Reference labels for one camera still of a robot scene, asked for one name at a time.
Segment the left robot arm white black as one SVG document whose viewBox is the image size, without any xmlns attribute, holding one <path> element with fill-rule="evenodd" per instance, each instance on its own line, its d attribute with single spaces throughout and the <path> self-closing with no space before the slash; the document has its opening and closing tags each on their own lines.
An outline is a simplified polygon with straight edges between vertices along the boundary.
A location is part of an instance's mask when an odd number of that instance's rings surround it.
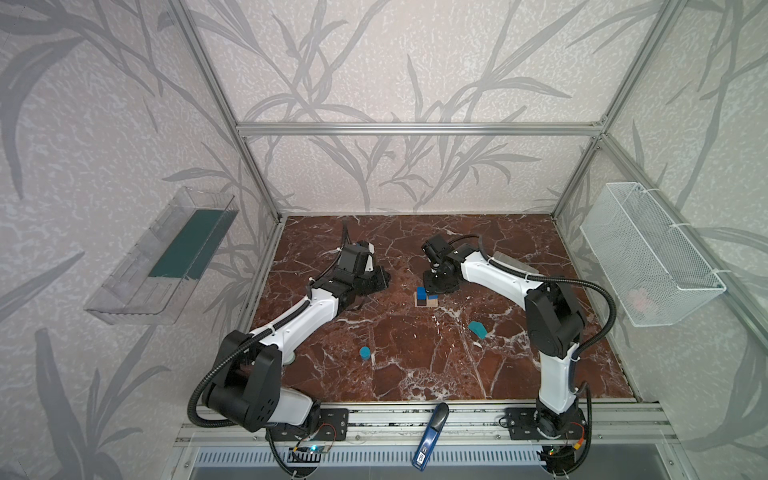
<svg viewBox="0 0 768 480">
<path fill-rule="evenodd" d="M 385 290 L 391 275 L 375 260 L 375 247 L 341 247 L 335 262 L 307 293 L 272 322 L 248 333 L 234 330 L 220 344 L 211 370 L 193 390 L 188 420 L 201 428 L 240 426 L 249 432 L 287 426 L 313 433 L 320 403 L 282 385 L 283 367 L 318 329 L 356 300 Z"/>
</svg>

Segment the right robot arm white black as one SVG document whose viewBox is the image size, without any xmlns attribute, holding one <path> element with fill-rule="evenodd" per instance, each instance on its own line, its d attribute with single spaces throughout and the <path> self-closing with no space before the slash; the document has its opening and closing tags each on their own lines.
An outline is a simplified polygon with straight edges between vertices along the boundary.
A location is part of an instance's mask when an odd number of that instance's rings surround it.
<svg viewBox="0 0 768 480">
<path fill-rule="evenodd" d="M 542 425 L 559 428 L 577 409 L 574 369 L 582 354 L 607 336 L 616 322 L 617 306 L 604 287 L 581 279 L 550 277 L 500 253 L 489 254 L 477 235 L 447 240 L 436 235 L 426 240 L 422 251 L 430 267 L 423 274 L 430 295 L 459 290 L 464 283 L 485 287 L 521 307 L 526 315 L 530 344 L 540 355 L 540 388 L 537 416 Z M 573 291 L 575 286 L 592 290 L 608 306 L 608 319 L 594 336 L 584 340 L 587 320 Z"/>
</svg>

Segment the grey rectangular sponge block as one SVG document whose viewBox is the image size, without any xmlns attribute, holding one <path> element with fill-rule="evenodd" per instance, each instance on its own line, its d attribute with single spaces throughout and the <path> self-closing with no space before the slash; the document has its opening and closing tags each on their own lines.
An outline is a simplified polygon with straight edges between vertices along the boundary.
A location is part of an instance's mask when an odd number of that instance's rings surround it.
<svg viewBox="0 0 768 480">
<path fill-rule="evenodd" d="M 495 252 L 493 255 L 493 259 L 503 265 L 505 265 L 508 268 L 518 270 L 523 272 L 525 275 L 538 275 L 539 271 L 532 267 L 531 265 L 528 265 L 526 263 L 523 263 L 520 260 L 517 260 L 515 258 L 512 258 L 504 253 L 501 252 Z"/>
</svg>

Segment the teal triangular roof block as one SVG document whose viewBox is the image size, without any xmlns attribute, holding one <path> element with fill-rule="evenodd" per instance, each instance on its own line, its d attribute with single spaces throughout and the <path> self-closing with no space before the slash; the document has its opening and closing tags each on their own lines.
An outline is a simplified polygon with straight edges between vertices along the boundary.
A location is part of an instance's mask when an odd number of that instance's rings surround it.
<svg viewBox="0 0 768 480">
<path fill-rule="evenodd" d="M 479 339 L 485 339 L 488 335 L 487 329 L 485 326 L 478 322 L 478 321 L 472 321 L 468 325 L 468 329 L 475 334 Z"/>
</svg>

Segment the blue black handheld scanner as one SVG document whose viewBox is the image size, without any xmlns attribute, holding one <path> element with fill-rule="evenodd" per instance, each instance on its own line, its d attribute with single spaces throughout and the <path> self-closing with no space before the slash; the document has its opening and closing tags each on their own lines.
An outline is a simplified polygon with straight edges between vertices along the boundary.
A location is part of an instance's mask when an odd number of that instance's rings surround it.
<svg viewBox="0 0 768 480">
<path fill-rule="evenodd" d="M 419 471 L 424 471 L 428 465 L 432 452 L 439 440 L 441 432 L 447 422 L 450 414 L 450 407 L 447 403 L 439 403 L 433 410 L 432 415 L 426 424 L 425 431 L 420 439 L 417 451 L 412 457 L 411 464 Z"/>
</svg>

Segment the pink object in basket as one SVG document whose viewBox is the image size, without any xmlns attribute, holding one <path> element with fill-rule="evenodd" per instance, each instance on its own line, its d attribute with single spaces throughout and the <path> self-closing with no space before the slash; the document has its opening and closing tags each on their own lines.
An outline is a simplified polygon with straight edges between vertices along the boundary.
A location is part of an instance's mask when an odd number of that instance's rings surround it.
<svg viewBox="0 0 768 480">
<path fill-rule="evenodd" d="M 654 302 L 649 296 L 648 291 L 645 288 L 630 290 L 627 297 L 631 306 L 638 312 L 649 311 L 652 307 L 655 306 Z"/>
</svg>

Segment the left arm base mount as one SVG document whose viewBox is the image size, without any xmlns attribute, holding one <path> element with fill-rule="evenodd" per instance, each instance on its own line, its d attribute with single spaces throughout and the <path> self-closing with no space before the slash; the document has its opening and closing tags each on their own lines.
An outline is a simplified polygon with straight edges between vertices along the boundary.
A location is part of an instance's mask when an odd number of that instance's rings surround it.
<svg viewBox="0 0 768 480">
<path fill-rule="evenodd" d="M 313 441 L 344 441 L 349 427 L 350 411 L 346 408 L 320 407 L 310 412 L 308 420 L 299 426 L 278 423 L 267 431 L 278 442 L 297 442 L 309 438 Z"/>
</svg>

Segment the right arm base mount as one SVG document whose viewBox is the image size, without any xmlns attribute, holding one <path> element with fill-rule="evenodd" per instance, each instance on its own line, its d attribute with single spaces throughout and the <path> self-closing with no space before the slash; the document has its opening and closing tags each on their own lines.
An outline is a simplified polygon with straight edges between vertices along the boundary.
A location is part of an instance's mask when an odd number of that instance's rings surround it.
<svg viewBox="0 0 768 480">
<path fill-rule="evenodd" d="M 561 415 L 535 407 L 512 407 L 499 420 L 512 440 L 575 442 L 586 433 L 588 422 L 580 409 Z"/>
</svg>

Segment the clear plastic wall bin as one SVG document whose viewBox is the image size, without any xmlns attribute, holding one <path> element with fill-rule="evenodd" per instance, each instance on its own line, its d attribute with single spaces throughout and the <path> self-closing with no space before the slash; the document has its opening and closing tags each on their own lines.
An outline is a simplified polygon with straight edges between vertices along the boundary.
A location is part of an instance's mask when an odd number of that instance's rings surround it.
<svg viewBox="0 0 768 480">
<path fill-rule="evenodd" d="M 108 325 L 174 324 L 238 213 L 231 193 L 180 188 L 84 310 Z"/>
</svg>

